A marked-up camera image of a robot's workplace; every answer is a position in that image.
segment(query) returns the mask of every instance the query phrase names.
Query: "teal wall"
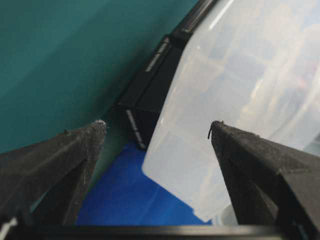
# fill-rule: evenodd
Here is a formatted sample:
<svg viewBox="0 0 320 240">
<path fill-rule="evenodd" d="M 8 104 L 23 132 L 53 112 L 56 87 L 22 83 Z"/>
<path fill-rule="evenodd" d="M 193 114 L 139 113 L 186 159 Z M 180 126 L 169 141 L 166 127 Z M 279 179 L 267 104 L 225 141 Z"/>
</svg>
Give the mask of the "teal wall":
<svg viewBox="0 0 320 240">
<path fill-rule="evenodd" d="M 195 3 L 0 1 L 0 153 L 105 115 Z"/>
</svg>

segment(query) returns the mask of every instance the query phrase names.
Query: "translucent plastic container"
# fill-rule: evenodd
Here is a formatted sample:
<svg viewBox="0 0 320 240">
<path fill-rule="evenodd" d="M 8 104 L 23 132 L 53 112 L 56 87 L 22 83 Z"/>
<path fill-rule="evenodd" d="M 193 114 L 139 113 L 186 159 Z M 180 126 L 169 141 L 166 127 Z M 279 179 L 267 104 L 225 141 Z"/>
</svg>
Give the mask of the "translucent plastic container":
<svg viewBox="0 0 320 240">
<path fill-rule="evenodd" d="M 203 221 L 230 205 L 214 120 L 319 154 L 320 3 L 220 0 L 186 46 L 142 168 Z"/>
</svg>

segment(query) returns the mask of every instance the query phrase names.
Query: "blue cloth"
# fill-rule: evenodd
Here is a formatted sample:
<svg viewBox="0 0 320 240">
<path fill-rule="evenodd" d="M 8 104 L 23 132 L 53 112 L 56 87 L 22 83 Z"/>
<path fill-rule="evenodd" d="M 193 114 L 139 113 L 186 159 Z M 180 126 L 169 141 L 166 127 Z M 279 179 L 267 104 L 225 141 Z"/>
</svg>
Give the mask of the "blue cloth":
<svg viewBox="0 0 320 240">
<path fill-rule="evenodd" d="M 192 209 L 146 177 L 145 152 L 128 144 L 88 193 L 77 225 L 202 225 Z"/>
</svg>

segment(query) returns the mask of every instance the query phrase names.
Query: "black object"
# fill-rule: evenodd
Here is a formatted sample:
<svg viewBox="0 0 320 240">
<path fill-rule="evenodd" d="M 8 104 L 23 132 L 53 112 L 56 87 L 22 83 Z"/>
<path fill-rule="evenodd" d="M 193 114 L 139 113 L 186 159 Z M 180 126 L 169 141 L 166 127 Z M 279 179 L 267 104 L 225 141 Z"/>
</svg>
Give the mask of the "black object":
<svg viewBox="0 0 320 240">
<path fill-rule="evenodd" d="M 320 239 L 319 157 L 219 121 L 210 131 L 239 224 L 276 224 L 290 238 Z"/>
<path fill-rule="evenodd" d="M 199 0 L 170 34 L 172 45 L 183 50 L 197 26 L 217 2 L 218 0 Z"/>
<path fill-rule="evenodd" d="M 217 1 L 199 0 L 195 4 L 173 32 L 163 37 L 119 101 L 140 149 L 149 146 L 183 49 Z"/>
<path fill-rule="evenodd" d="M 0 155 L 0 219 L 71 225 L 77 218 L 106 135 L 96 121 Z M 30 215 L 30 206 L 44 196 Z"/>
<path fill-rule="evenodd" d="M 76 219 L 105 129 L 98 121 L 0 155 L 1 240 L 319 239 L 320 159 L 217 121 L 212 145 L 237 219 L 251 225 L 61 226 Z M 29 205 L 50 188 L 31 215 Z"/>
<path fill-rule="evenodd" d="M 142 150 L 150 143 L 181 55 L 182 50 L 173 47 L 166 35 L 118 103 Z"/>
<path fill-rule="evenodd" d="M 72 226 L 38 227 L 38 238 L 55 240 L 281 240 L 282 231 L 272 226 Z"/>
</svg>

